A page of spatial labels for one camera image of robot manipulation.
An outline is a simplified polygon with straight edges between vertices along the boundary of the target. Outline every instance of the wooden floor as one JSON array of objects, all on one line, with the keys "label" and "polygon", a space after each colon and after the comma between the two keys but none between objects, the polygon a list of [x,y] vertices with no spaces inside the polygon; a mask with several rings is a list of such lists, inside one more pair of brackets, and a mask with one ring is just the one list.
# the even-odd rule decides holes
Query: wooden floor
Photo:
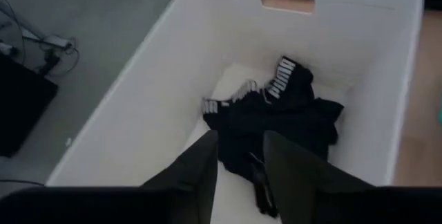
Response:
[{"label": "wooden floor", "polygon": [[397,185],[442,185],[442,12],[425,12],[410,91]]}]

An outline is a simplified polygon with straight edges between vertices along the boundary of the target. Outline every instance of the white laundry basket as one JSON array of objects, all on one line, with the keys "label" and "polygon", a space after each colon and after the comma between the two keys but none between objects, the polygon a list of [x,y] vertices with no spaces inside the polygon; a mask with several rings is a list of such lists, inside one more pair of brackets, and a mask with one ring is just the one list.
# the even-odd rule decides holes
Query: white laundry basket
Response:
[{"label": "white laundry basket", "polygon": [[[422,0],[294,0],[308,4],[295,10],[263,1],[173,0],[48,184],[141,185],[207,129],[203,97],[226,98],[247,78],[263,84],[281,55],[311,69],[317,95],[345,105],[329,161],[391,184]],[[247,181],[220,170],[217,187],[220,223],[255,217],[221,216],[217,197],[225,213],[243,212],[234,197],[246,194],[260,215]]]}]

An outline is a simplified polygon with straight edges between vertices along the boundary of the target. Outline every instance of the cable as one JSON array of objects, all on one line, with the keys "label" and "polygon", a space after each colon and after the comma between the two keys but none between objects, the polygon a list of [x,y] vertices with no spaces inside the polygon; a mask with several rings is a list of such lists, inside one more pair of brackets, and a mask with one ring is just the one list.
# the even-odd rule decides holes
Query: cable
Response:
[{"label": "cable", "polygon": [[19,32],[20,32],[20,36],[21,36],[21,45],[23,46],[23,59],[21,60],[21,65],[24,65],[26,62],[26,46],[25,46],[25,37],[23,36],[23,33],[21,31],[21,27],[20,27],[20,23],[19,20],[17,19],[17,16],[15,14],[14,9],[12,9],[12,6],[10,5],[10,3],[8,2],[8,0],[5,0],[6,4],[8,5],[9,9],[11,9],[12,12],[12,16],[14,18],[15,23],[17,24],[17,26],[19,27]]},{"label": "cable", "polygon": [[[69,69],[67,69],[66,71],[63,71],[63,72],[60,72],[60,73],[49,73],[49,74],[47,74],[47,76],[51,76],[51,77],[59,77],[59,76],[67,75],[69,72],[71,72],[71,71],[72,71],[72,70],[78,65],[78,61],[80,60],[80,52],[77,50],[77,40],[75,39],[75,37],[71,37],[69,40],[70,40],[72,46],[71,46],[70,48],[66,49],[66,50],[60,50],[61,52],[60,52],[59,54],[57,54],[57,55],[60,56],[60,58],[61,58],[61,56],[63,55],[63,53],[64,53],[65,55],[76,54],[76,55],[75,55],[75,61],[74,61],[74,64],[73,64]],[[44,51],[44,52],[46,52],[46,51],[48,51],[48,50],[50,50],[50,49],[59,50],[59,49],[57,49],[57,48],[53,48],[53,47],[52,47],[52,48],[45,48],[43,42],[41,42],[41,43],[39,44],[39,48],[40,48],[40,50],[42,50],[42,51]],[[38,72],[38,70],[39,70],[42,66],[43,66],[43,65],[38,66],[38,67],[36,67],[36,68],[33,68],[33,71]]]},{"label": "cable", "polygon": [[70,54],[73,54],[73,53],[75,53],[77,55],[75,56],[74,64],[69,69],[67,69],[66,71],[61,72],[61,73],[49,73],[49,76],[63,76],[63,75],[69,74],[69,72],[71,72],[78,64],[78,61],[80,60],[80,52],[76,48],[74,48],[73,51],[70,52],[70,53],[67,53],[65,51],[65,54],[67,54],[67,55],[70,55]]},{"label": "cable", "polygon": [[43,183],[32,182],[29,180],[0,179],[0,183],[26,183],[26,184],[38,185],[38,186],[45,187],[45,185]]}]

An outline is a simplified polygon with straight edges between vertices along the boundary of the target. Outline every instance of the floor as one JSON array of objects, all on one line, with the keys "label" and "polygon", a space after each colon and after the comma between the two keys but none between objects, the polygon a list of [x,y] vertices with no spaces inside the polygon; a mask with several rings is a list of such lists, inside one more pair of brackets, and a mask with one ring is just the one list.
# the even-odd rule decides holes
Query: floor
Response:
[{"label": "floor", "polygon": [[442,185],[442,12],[424,14],[419,53],[410,91],[397,185]]},{"label": "floor", "polygon": [[[15,12],[46,34],[75,37],[81,59],[71,73],[50,77],[59,85],[58,95],[19,153],[0,158],[0,179],[46,181],[66,141],[77,135],[169,1],[9,0]],[[21,45],[19,38],[13,42]],[[42,63],[38,45],[26,42],[26,54],[28,68]],[[65,56],[58,69],[72,62],[73,57]]]}]

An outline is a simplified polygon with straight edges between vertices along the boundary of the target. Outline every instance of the black fabric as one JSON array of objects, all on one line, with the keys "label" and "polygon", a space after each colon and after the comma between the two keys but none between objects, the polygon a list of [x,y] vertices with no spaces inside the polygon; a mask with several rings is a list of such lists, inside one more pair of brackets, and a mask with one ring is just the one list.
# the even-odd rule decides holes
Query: black fabric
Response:
[{"label": "black fabric", "polygon": [[216,131],[208,131],[141,187],[36,187],[9,194],[0,200],[1,222],[209,224],[217,143]]},{"label": "black fabric", "polygon": [[267,180],[265,165],[263,161],[257,159],[251,153],[247,156],[251,163],[253,172],[253,187],[255,189],[256,206],[261,214],[268,214],[271,217],[278,216],[276,203],[270,190],[270,184]]},{"label": "black fabric", "polygon": [[[264,169],[257,169],[250,157],[264,162],[265,131],[276,131],[324,160],[328,157],[328,146],[336,144],[334,122],[343,106],[315,99],[312,81],[313,75],[307,68],[282,57],[275,77],[262,90],[249,80],[231,99],[203,102],[204,120],[219,133],[218,159],[228,171],[252,182],[262,194],[265,180],[257,178]],[[256,197],[257,201],[263,199],[258,192]],[[261,212],[272,215],[270,207],[263,211],[262,204],[257,205]]]},{"label": "black fabric", "polygon": [[440,188],[377,187],[361,192],[316,192],[313,224],[442,223]]},{"label": "black fabric", "polygon": [[264,150],[282,223],[442,223],[441,188],[375,187],[273,131]]}]

